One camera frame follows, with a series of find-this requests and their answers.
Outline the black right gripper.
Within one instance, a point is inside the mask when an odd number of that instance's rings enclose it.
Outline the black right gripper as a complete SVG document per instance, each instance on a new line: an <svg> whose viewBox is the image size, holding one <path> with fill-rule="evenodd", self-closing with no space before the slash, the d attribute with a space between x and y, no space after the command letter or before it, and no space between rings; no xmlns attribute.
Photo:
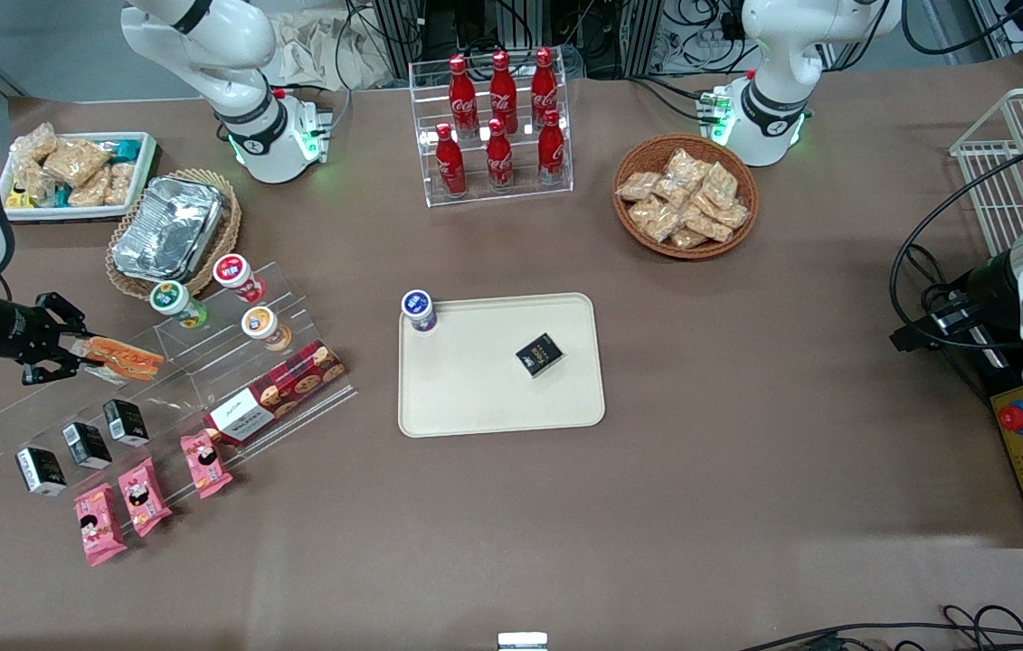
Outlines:
<svg viewBox="0 0 1023 651"><path fill-rule="evenodd" d="M23 363L23 384L65 380L82 368L101 367L103 362L100 360L80 355L51 358L55 331L86 337L85 318L86 315L60 293L40 294L36 307L0 300L0 358Z"/></svg>

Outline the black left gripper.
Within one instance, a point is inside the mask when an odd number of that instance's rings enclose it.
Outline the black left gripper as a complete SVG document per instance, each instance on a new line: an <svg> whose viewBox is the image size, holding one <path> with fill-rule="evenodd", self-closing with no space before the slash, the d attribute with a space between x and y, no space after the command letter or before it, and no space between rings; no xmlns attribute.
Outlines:
<svg viewBox="0 0 1023 651"><path fill-rule="evenodd" d="M1020 346L1018 286L1009 254L990 257L953 281L930 284L919 301L924 316L891 334L900 352Z"/></svg>

